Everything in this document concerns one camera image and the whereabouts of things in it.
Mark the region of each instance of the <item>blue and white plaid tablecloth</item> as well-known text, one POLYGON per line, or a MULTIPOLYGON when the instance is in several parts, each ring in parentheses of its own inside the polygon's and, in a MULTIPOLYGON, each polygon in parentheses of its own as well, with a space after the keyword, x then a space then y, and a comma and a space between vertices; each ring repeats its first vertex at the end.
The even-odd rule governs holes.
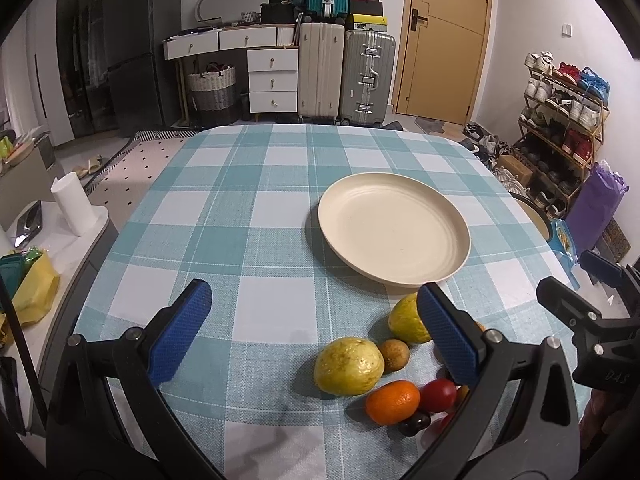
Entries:
MULTIPOLYGON (((363 171, 399 173, 446 195, 469 225, 472 249, 443 290, 512 341, 559 336, 575 367, 570 332, 535 299, 540 279, 567 283, 567 276, 516 201, 465 148, 346 126, 209 130, 185 142, 123 228, 76 330, 88 340, 117 338, 145 326, 191 279, 209 282, 211 313, 161 391, 229 479, 391 480, 422 453, 417 438, 368 422, 357 399, 330 399, 313 385, 322 346, 350 335, 387 338, 386 316, 407 293, 351 270, 319 229, 322 192, 363 171)), ((380 384, 422 386, 439 367, 433 344, 417 346, 406 368, 380 384)))

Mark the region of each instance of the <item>refrigerator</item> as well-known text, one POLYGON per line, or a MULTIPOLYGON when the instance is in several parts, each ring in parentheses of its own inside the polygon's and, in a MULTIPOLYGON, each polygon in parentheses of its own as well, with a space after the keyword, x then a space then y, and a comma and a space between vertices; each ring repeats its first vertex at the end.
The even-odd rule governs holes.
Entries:
POLYGON ((181 0, 102 0, 111 100, 122 133, 180 119, 175 67, 162 41, 180 33, 181 0))

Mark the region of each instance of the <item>red tomato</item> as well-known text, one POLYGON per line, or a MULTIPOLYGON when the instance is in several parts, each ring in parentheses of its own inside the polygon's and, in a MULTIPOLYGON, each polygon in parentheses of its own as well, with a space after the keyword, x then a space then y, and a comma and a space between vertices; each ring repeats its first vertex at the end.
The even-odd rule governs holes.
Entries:
POLYGON ((448 379, 436 379, 420 391, 420 409, 424 412, 445 412, 456 402, 458 390, 448 379))
POLYGON ((445 418, 440 419, 440 423, 438 424, 439 433, 442 433, 444 431, 444 429, 447 427, 447 424, 450 423, 454 415, 454 413, 449 413, 449 415, 447 415, 445 418))

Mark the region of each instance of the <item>wooden shoe rack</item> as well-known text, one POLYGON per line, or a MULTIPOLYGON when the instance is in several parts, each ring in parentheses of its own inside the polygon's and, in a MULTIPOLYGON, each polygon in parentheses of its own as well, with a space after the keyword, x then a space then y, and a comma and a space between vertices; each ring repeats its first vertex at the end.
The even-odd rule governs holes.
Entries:
MULTIPOLYGON (((589 170, 591 169, 591 166, 593 165, 594 161, 596 161, 596 154, 598 153, 598 150, 604 144, 604 136, 605 136, 604 123, 609 117, 610 111, 606 106, 604 106, 604 104, 596 96, 587 94, 587 92, 582 88, 576 85, 572 85, 571 83, 568 83, 567 81, 557 78, 556 76, 553 76, 551 74, 543 73, 543 72, 540 72, 539 70, 535 70, 530 67, 527 67, 527 68, 529 69, 529 74, 531 77, 539 78, 540 80, 544 78, 547 81, 549 81, 551 84, 553 84, 554 87, 559 86, 564 90, 568 90, 569 92, 574 94, 582 104, 587 104, 591 106, 595 105, 596 107, 600 108, 600 124, 593 132, 590 132, 581 124, 569 119, 564 114, 548 106, 546 103, 540 103, 535 99, 532 99, 531 97, 527 96, 526 94, 524 95, 524 100, 527 104, 527 107, 532 108, 533 110, 538 110, 540 107, 542 107, 545 110, 548 110, 549 113, 547 115, 551 114, 551 116, 555 118, 556 121, 562 124, 566 124, 565 130, 564 130, 565 133, 568 130, 575 130, 578 133, 583 134, 584 136, 589 137, 591 139, 591 144, 593 146, 593 149, 591 150, 591 156, 589 160, 587 160, 585 164, 581 164, 580 162, 575 160, 572 155, 564 152, 562 150, 562 146, 558 146, 553 142, 551 142, 550 138, 546 137, 539 129, 532 127, 529 123, 518 120, 518 127, 520 128, 520 135, 522 138, 524 138, 527 134, 531 134, 532 136, 539 138, 551 150, 561 155, 568 162, 569 168, 572 168, 572 171, 575 174, 577 174, 577 176, 580 177, 580 180, 582 182, 584 182, 589 174, 589 170)), ((540 171, 534 164, 532 164, 529 161, 529 159, 526 156, 520 153, 520 151, 517 150, 516 148, 514 149, 514 155, 523 164, 525 164, 531 171, 533 171, 535 175, 539 177, 539 179, 542 181, 545 187, 547 187, 548 189, 551 189, 556 196, 564 198, 564 200, 567 203, 567 211, 569 211, 569 209, 573 205, 574 200, 578 196, 578 192, 580 191, 581 186, 578 186, 578 188, 573 193, 571 193, 571 195, 567 195, 564 192, 562 192, 559 189, 559 187, 556 186, 556 184, 551 182, 551 180, 549 180, 548 176, 546 176, 545 173, 540 171)))

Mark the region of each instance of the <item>red sneaker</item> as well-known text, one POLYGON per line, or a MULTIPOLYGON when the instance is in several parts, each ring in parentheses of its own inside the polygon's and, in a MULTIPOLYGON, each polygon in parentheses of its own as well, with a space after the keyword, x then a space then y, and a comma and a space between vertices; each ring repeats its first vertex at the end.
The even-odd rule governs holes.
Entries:
POLYGON ((564 135, 564 141, 562 142, 562 150, 571 155, 578 145, 579 137, 580 134, 575 130, 567 130, 564 135))
POLYGON ((576 133, 577 143, 574 150, 574 159, 580 164, 586 164, 591 159, 593 145, 591 139, 587 136, 576 133))
POLYGON ((580 81, 580 69, 577 66, 567 65, 566 63, 560 63, 558 69, 554 71, 554 75, 572 85, 576 85, 580 81))

